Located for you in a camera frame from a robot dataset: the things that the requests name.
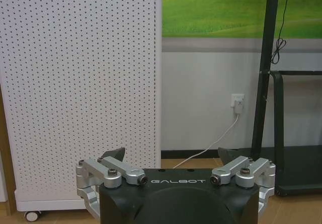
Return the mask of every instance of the perforated white panel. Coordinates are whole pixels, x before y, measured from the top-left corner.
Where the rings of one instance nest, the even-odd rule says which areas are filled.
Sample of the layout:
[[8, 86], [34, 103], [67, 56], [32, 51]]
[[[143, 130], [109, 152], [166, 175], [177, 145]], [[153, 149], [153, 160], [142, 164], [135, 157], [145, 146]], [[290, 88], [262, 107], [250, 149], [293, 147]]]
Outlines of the perforated white panel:
[[18, 201], [76, 199], [74, 167], [159, 164], [158, 0], [0, 0]]

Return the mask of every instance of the wooden floor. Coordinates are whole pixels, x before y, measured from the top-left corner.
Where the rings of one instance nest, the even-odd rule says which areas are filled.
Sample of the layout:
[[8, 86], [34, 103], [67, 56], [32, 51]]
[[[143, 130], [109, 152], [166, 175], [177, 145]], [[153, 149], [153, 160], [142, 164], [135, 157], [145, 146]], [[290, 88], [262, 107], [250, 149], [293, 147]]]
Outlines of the wooden floor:
[[[171, 168], [181, 160], [162, 160], [162, 168]], [[181, 168], [214, 168], [220, 159], [191, 160]], [[28, 223], [23, 213], [0, 217], [1, 224]], [[36, 224], [98, 224], [85, 210], [48, 211]], [[260, 224], [322, 224], [322, 195], [297, 197], [271, 197]]]

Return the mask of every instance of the black cable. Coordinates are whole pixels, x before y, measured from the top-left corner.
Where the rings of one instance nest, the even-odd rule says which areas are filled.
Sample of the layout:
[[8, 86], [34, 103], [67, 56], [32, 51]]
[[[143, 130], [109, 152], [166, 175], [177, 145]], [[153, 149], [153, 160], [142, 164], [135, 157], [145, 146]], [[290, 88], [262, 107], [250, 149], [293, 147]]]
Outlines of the black cable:
[[286, 2], [285, 2], [285, 8], [284, 8], [284, 12], [283, 12], [283, 22], [282, 22], [280, 32], [278, 34], [278, 39], [276, 41], [276, 49], [272, 55], [272, 59], [271, 59], [272, 64], [277, 64], [280, 61], [280, 50], [282, 48], [284, 48], [287, 43], [287, 41], [285, 39], [281, 38], [282, 30], [283, 30], [284, 23], [285, 23], [285, 13], [286, 13], [286, 9], [287, 9], [287, 3], [288, 3], [288, 0], [286, 0]]

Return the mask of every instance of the black pole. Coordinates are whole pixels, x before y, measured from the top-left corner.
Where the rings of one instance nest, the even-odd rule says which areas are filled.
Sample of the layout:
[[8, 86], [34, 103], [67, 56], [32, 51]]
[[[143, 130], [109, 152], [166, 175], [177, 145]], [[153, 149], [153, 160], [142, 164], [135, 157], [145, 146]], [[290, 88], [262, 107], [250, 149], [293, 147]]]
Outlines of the black pole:
[[260, 74], [257, 88], [257, 100], [252, 142], [252, 157], [254, 159], [257, 159], [260, 156], [262, 148], [266, 99], [270, 77], [268, 71], [271, 69], [271, 58], [274, 43], [277, 6], [278, 0], [267, 0], [266, 2], [263, 45], [260, 64]]

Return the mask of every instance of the landscape picture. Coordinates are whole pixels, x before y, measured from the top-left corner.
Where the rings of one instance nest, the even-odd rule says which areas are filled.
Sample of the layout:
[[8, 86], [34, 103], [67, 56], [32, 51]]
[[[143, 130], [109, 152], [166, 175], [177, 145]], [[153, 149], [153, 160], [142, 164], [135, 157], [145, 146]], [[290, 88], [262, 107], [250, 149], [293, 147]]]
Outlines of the landscape picture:
[[[279, 0], [276, 35], [286, 0]], [[266, 0], [163, 0], [164, 37], [261, 38]], [[289, 0], [283, 38], [322, 38], [322, 0]]]

